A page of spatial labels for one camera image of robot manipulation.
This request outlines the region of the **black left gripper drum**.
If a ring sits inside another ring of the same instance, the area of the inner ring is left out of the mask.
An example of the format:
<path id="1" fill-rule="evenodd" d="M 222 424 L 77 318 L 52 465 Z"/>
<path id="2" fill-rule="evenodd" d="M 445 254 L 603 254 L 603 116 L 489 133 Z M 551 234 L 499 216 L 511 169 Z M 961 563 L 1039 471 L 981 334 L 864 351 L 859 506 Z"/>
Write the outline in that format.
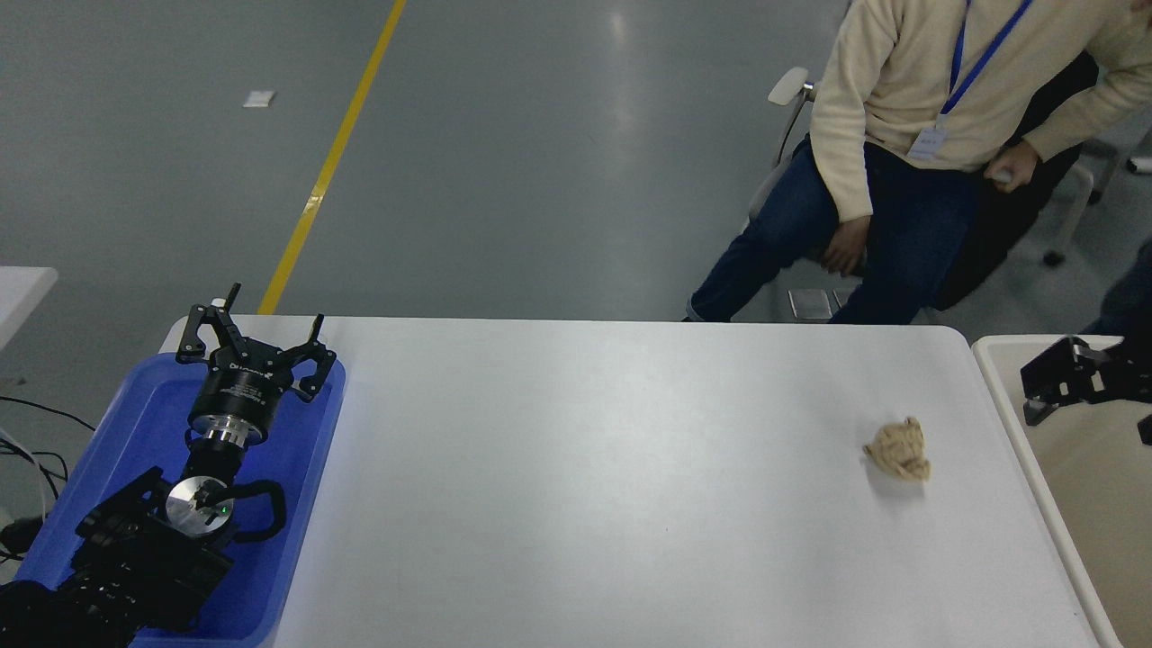
<path id="1" fill-rule="evenodd" d="M 194 430 L 206 431 L 226 416 L 259 431 L 275 422 L 276 406 L 293 386 L 293 372 L 267 357 L 238 356 L 233 349 L 210 353 L 209 372 L 190 410 Z"/>

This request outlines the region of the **person's right hand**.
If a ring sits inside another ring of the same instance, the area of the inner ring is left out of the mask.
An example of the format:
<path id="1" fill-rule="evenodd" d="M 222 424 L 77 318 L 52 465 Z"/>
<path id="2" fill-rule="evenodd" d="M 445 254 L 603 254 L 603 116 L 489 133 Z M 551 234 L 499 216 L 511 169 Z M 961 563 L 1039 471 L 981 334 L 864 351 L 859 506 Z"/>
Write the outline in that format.
<path id="1" fill-rule="evenodd" d="M 838 226 L 820 257 L 820 266 L 827 274 L 855 274 L 867 251 L 869 225 L 871 217 L 864 216 Z"/>

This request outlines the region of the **person's left hand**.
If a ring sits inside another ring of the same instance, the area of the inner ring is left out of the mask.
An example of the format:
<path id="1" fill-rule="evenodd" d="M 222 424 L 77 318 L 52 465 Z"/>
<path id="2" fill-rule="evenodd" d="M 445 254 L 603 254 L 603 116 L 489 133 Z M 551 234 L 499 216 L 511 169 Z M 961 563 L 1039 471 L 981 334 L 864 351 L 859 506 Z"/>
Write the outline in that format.
<path id="1" fill-rule="evenodd" d="M 1007 146 L 986 166 L 983 178 L 1005 195 L 1016 193 L 1029 184 L 1034 176 L 1040 155 L 1029 142 Z"/>

